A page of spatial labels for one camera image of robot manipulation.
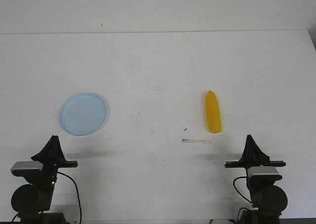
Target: table surface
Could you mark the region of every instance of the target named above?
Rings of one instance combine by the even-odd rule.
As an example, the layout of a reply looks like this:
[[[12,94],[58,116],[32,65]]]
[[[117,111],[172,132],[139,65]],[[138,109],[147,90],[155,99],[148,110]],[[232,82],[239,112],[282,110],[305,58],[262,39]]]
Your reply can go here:
[[[282,217],[315,216],[316,54],[307,31],[26,34],[0,42],[4,220],[25,184],[11,166],[52,134],[66,159],[79,161],[60,171],[79,186],[84,220],[236,218],[245,202],[232,181],[245,172],[224,163],[241,157],[247,134],[272,160],[287,162],[278,168],[289,199]],[[206,129],[207,90],[219,99],[220,134]],[[84,137],[58,121],[79,92],[98,93],[109,106],[105,125]],[[237,186],[248,195],[243,181]],[[51,210],[78,218],[64,177]]]
[[[316,218],[293,218],[293,219],[280,219],[281,224],[315,224]],[[1,224],[10,224],[11,222],[0,222]],[[93,222],[82,222],[82,224],[93,224]],[[98,224],[106,224],[106,222],[97,222]]]

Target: cable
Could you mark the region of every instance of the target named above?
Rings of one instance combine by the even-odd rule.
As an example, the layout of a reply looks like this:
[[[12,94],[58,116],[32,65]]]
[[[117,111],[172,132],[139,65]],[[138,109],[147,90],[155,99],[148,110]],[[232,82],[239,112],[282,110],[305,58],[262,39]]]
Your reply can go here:
[[[242,209],[246,209],[246,210],[250,211],[250,210],[249,210],[249,209],[247,209],[247,208],[239,208],[238,215],[237,215],[237,223],[238,223],[238,219],[239,219],[239,214],[240,214],[240,211],[241,211]]]
[[[63,175],[63,176],[66,176],[67,178],[69,178],[74,184],[75,184],[75,187],[76,187],[76,191],[77,191],[77,198],[78,198],[78,204],[79,204],[79,210],[80,210],[80,221],[79,221],[79,224],[81,224],[81,220],[82,220],[82,210],[81,210],[81,203],[80,203],[80,197],[79,197],[79,191],[78,191],[78,186],[76,184],[76,182],[74,181],[73,178],[71,178],[70,176],[62,173],[62,172],[59,172],[57,171],[58,174],[60,175]]]
[[[247,200],[249,203],[251,203],[251,201],[250,201],[249,199],[247,199],[245,196],[243,196],[243,195],[239,192],[239,190],[236,188],[236,185],[235,185],[236,180],[245,179],[245,178],[247,179],[248,177],[247,177],[247,176],[240,176],[240,177],[235,178],[234,181],[233,181],[233,186],[234,186],[235,190],[237,191],[237,193],[239,193],[239,194],[241,195],[241,197],[243,197],[245,200]]]
[[[12,221],[11,222],[14,222],[14,220],[16,219],[16,217],[18,216],[19,214],[17,213],[13,218],[12,218]]]

